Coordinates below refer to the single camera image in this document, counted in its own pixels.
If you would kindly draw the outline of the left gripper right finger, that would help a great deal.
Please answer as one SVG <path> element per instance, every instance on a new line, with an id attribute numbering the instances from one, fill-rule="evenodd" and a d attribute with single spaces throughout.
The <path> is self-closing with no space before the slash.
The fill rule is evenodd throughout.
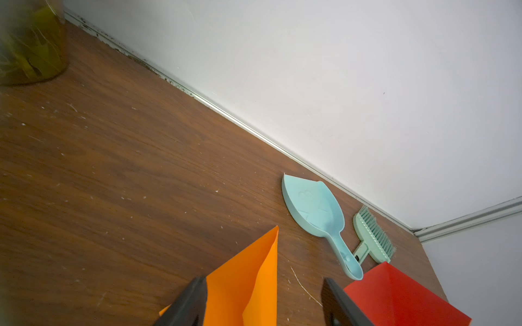
<path id="1" fill-rule="evenodd" d="M 326 326 L 373 326 L 370 319 L 332 278 L 325 278 L 323 281 L 322 305 Z"/>

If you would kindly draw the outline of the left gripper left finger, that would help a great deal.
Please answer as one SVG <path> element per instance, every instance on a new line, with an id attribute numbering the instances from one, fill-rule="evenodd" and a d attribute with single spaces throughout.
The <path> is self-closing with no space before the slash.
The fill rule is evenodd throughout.
<path id="1" fill-rule="evenodd" d="M 167 307 L 154 326 L 202 326 L 207 308 L 207 282 L 205 277 L 194 278 Z"/>

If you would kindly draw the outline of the red square paper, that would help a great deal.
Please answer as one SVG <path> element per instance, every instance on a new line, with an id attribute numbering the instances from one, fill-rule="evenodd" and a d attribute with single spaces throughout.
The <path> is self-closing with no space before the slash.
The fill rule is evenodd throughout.
<path id="1" fill-rule="evenodd" d="M 471 325 L 472 319 L 389 263 L 344 292 L 374 325 Z"/>

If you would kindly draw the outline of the orange square paper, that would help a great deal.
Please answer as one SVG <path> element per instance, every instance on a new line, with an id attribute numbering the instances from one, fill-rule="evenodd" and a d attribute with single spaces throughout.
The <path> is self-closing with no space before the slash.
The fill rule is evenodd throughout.
<path id="1" fill-rule="evenodd" d="M 206 278 L 203 325 L 277 324 L 276 226 Z"/>

